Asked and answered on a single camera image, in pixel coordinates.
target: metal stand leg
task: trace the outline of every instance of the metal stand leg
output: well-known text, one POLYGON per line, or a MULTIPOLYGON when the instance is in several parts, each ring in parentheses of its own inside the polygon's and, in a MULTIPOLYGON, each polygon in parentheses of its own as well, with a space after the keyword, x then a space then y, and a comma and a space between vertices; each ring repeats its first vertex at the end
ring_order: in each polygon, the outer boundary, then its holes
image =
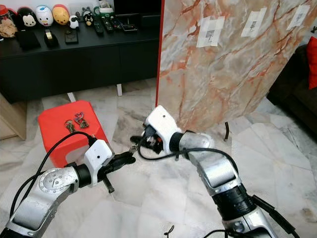
POLYGON ((75 95, 74 93, 67 93, 70 101, 73 103, 73 102, 76 102, 76 98, 75 98, 75 95))
POLYGON ((118 91, 118 96, 121 97, 122 96, 122 87, 121 87, 121 83, 117 84, 117 91, 118 91))
POLYGON ((228 137, 229 137, 229 124, 228 122, 226 121, 224 123, 224 125, 226 126, 226 136, 224 137, 224 141, 227 141, 228 137))

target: paper label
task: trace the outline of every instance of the paper label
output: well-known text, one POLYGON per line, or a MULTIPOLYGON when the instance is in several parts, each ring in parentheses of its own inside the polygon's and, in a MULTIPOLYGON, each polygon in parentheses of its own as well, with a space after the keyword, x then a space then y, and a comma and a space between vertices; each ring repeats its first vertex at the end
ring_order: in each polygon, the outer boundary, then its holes
POLYGON ((223 25, 224 16, 218 17, 217 20, 210 20, 209 16, 205 17, 200 26, 196 47, 218 46, 223 25))
POLYGON ((291 22, 289 23, 288 27, 286 30, 290 30, 291 28, 295 26, 300 26, 302 25, 308 11, 309 11, 310 6, 309 5, 300 5, 298 6, 291 22))
POLYGON ((251 11, 247 23, 242 30, 241 37, 255 38, 258 35, 266 9, 266 7, 263 7, 260 11, 251 11))

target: black tv cabinet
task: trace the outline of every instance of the black tv cabinet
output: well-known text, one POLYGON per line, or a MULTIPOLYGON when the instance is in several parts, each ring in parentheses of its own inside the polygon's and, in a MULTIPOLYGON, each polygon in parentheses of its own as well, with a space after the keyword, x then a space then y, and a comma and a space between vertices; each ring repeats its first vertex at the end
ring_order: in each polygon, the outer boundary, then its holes
POLYGON ((10 103, 156 77, 159 28, 98 36, 80 23, 78 44, 67 45, 67 26, 50 27, 59 46, 49 49, 44 27, 31 29, 41 47, 24 51, 16 39, 0 42, 0 92, 10 103))

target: dark sofa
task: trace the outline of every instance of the dark sofa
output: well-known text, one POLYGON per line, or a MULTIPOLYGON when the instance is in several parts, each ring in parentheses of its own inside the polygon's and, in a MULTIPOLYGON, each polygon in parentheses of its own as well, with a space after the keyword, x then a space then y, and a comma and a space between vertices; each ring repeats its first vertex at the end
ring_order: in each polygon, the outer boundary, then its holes
POLYGON ((317 134, 317 88, 308 89, 309 66, 306 45, 297 48, 267 98, 292 112, 299 120, 317 134))

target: white cabinet leg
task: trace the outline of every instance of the white cabinet leg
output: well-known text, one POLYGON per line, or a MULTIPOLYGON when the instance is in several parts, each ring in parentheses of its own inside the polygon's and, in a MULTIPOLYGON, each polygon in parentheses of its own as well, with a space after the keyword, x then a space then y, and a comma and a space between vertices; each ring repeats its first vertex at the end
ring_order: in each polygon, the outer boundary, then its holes
POLYGON ((122 86, 121 86, 121 83, 120 84, 117 84, 117 91, 118 91, 118 96, 122 96, 122 86))
POLYGON ((73 102, 76 102, 76 98, 75 98, 75 95, 74 93, 67 93, 70 101, 73 103, 73 102))

